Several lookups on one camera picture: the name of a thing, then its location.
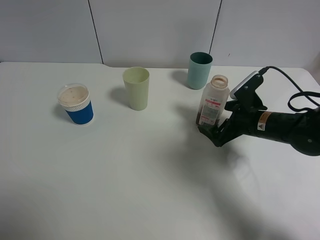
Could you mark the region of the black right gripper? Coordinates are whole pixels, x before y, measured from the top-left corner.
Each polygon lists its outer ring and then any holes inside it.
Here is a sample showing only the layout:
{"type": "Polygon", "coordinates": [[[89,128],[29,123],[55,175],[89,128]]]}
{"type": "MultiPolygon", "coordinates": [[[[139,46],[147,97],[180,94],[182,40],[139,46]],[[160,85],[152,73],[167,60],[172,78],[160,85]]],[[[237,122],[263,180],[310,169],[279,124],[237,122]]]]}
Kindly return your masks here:
{"type": "Polygon", "coordinates": [[[206,136],[216,147],[221,147],[233,139],[252,132],[254,116],[267,107],[256,93],[264,78],[257,74],[243,85],[236,93],[236,100],[227,101],[224,109],[231,112],[231,116],[217,126],[198,125],[201,134],[206,136]]]}

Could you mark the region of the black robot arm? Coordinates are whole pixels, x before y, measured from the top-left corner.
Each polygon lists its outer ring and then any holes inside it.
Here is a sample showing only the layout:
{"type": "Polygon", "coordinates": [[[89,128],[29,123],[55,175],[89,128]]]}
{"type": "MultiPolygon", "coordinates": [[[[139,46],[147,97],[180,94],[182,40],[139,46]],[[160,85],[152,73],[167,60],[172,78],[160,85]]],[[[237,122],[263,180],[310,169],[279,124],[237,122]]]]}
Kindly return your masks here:
{"type": "Polygon", "coordinates": [[[221,125],[199,125],[198,130],[216,147],[241,135],[263,138],[291,145],[307,156],[320,154],[320,110],[306,108],[301,113],[268,111],[256,93],[264,79],[252,72],[230,93],[224,107],[231,112],[221,125]]]}

